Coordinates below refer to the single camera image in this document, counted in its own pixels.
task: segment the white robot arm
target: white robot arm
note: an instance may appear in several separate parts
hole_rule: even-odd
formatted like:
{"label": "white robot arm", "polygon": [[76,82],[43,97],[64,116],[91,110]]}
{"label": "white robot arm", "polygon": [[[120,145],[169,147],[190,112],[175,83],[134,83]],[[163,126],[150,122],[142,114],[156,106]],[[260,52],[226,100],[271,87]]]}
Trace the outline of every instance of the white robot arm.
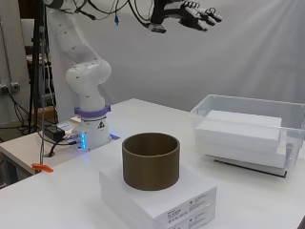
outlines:
{"label": "white robot arm", "polygon": [[[199,31],[207,31],[222,19],[214,13],[214,9],[203,10],[199,4],[182,0],[153,0],[154,8],[150,22],[143,22],[135,13],[131,0],[129,3],[133,15],[146,28],[155,32],[165,32],[162,25],[165,18],[179,18],[179,23]],[[77,93],[80,101],[78,114],[81,123],[73,129],[79,150],[89,151],[107,144],[110,133],[106,122],[106,113],[110,107],[105,106],[105,100],[98,91],[98,85],[105,82],[111,75],[109,63],[103,60],[86,42],[84,36],[73,22],[73,13],[81,12],[90,19],[95,16],[82,11],[86,4],[96,10],[92,0],[44,0],[51,8],[48,22],[62,52],[75,65],[67,70],[66,79],[70,87]]]}
{"label": "white robot arm", "polygon": [[70,15],[51,10],[48,19],[60,50],[75,63],[67,70],[66,80],[80,102],[77,113],[82,121],[72,131],[78,142],[76,147],[84,151],[95,149],[111,140],[106,122],[110,108],[105,106],[98,85],[111,76],[112,68],[87,44]]}

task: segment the sticker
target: sticker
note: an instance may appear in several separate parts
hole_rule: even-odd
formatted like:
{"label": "sticker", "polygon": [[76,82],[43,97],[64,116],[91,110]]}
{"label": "sticker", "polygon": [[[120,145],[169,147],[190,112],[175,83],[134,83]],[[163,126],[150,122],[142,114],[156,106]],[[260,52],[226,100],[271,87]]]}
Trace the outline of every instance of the sticker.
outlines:
{"label": "sticker", "polygon": [[104,124],[103,119],[102,119],[101,122],[99,123],[97,129],[102,129],[102,128],[104,128],[104,127],[105,127],[105,124]]}

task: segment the transparent container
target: transparent container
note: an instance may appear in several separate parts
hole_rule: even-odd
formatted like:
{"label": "transparent container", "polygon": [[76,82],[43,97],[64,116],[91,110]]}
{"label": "transparent container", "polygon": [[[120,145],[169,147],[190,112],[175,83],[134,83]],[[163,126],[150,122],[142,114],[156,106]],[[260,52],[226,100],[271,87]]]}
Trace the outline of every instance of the transparent container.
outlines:
{"label": "transparent container", "polygon": [[239,167],[292,171],[305,136],[305,105],[210,94],[190,112],[199,153]]}

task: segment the cable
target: cable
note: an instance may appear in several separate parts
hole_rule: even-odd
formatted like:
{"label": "cable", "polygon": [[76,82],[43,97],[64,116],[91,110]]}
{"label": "cable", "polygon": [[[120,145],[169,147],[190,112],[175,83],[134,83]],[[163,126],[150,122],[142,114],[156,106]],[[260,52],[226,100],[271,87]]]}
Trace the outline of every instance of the cable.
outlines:
{"label": "cable", "polygon": [[58,112],[57,112],[57,109],[56,109],[56,106],[55,106],[55,102],[54,102],[54,98],[53,98],[53,92],[52,92],[52,90],[51,90],[51,74],[50,74],[50,67],[49,67],[49,60],[48,60],[48,63],[47,63],[47,68],[48,68],[48,86],[49,86],[49,92],[50,92],[50,94],[51,94],[51,105],[52,105],[52,107],[54,108],[54,110],[55,110],[55,112],[54,112],[54,121],[55,121],[55,123],[57,123],[58,122],[58,120],[57,120],[57,114],[58,114]]}
{"label": "cable", "polygon": [[21,126],[17,126],[17,127],[0,127],[0,130],[11,130],[11,129],[18,129]]}
{"label": "cable", "polygon": [[[54,141],[50,141],[50,140],[47,140],[47,139],[43,138],[43,137],[40,135],[39,132],[37,132],[37,133],[38,133],[38,135],[40,136],[40,138],[43,139],[43,140],[45,140],[46,142],[49,142],[50,144],[54,144],[54,143],[55,143]],[[57,144],[57,145],[71,145],[71,143],[67,143],[67,144]]]}
{"label": "cable", "polygon": [[133,2],[134,2],[134,7],[135,7],[135,10],[136,10],[138,16],[139,16],[143,21],[149,22],[149,21],[151,20],[151,18],[145,18],[145,17],[143,17],[143,16],[141,15],[141,13],[139,12],[139,9],[137,8],[136,0],[133,0]]}
{"label": "cable", "polygon": [[[55,155],[55,153],[54,153],[55,147],[56,147],[57,145],[63,145],[63,144],[59,144],[59,142],[62,142],[63,140],[65,140],[65,138],[62,138],[62,139],[60,139],[60,140],[54,142],[54,144],[53,144],[52,147],[51,147],[51,150],[50,150],[50,152],[49,152],[48,157],[52,157],[52,156]],[[67,145],[75,145],[76,143],[77,143],[76,141],[72,141],[72,142],[68,143]]]}
{"label": "cable", "polygon": [[151,1],[151,6],[150,6],[149,12],[147,14],[147,17],[150,17],[152,8],[153,8],[153,0]]}
{"label": "cable", "polygon": [[41,147],[40,147],[40,164],[43,164],[44,163],[44,152],[45,152],[45,95],[46,95],[46,86],[45,86],[45,83],[46,83],[46,68],[45,68],[45,59],[46,59],[46,56],[45,56],[45,48],[47,47],[46,46],[46,23],[45,23],[45,15],[46,15],[46,7],[45,7],[45,3],[42,2],[42,21],[43,21],[43,31],[42,31],[42,49],[41,49],[41,58],[42,58],[42,62],[43,62],[43,69],[42,69],[42,72],[41,72],[41,76],[42,76],[42,99],[41,99],[41,107],[42,107],[42,124],[41,124],[41,128],[42,128],[42,140],[41,140]]}
{"label": "cable", "polygon": [[[113,1],[113,3],[112,3],[112,8],[111,8],[111,10],[113,10],[113,8],[114,8],[114,3],[115,3],[115,1]],[[97,20],[97,21],[101,21],[101,20],[104,20],[104,19],[108,18],[109,16],[110,16],[110,14],[108,14],[107,16],[102,17],[102,18],[100,18],[100,19],[96,19],[96,20]]]}
{"label": "cable", "polygon": [[142,22],[141,19],[138,17],[138,15],[136,15],[136,13],[135,13],[135,11],[134,11],[134,8],[133,8],[133,6],[132,6],[131,0],[128,0],[128,3],[129,3],[129,5],[130,5],[130,8],[131,8],[132,13],[133,13],[134,17],[136,18],[136,20],[137,20],[143,27],[147,28],[147,27],[150,25],[150,23],[144,23],[144,22]]}
{"label": "cable", "polygon": [[99,9],[91,0],[88,0],[88,3],[89,5],[91,5],[95,10],[99,11],[99,12],[102,12],[102,13],[105,13],[107,15],[111,15],[111,14],[114,14],[114,13],[117,13],[119,12],[120,10],[122,10],[127,4],[128,4],[128,0],[121,6],[119,7],[118,9],[115,9],[114,11],[112,11],[112,8],[109,12],[106,12],[106,11],[103,11],[101,9]]}

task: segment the cardboard tube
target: cardboard tube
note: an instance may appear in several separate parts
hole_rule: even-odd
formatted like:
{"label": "cardboard tube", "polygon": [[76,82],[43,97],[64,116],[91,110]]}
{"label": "cardboard tube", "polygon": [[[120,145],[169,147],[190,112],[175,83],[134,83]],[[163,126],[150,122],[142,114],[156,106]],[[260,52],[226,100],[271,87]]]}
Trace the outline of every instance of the cardboard tube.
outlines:
{"label": "cardboard tube", "polygon": [[180,143],[170,135],[145,133],[123,142],[123,176],[132,188],[157,191],[179,180]]}

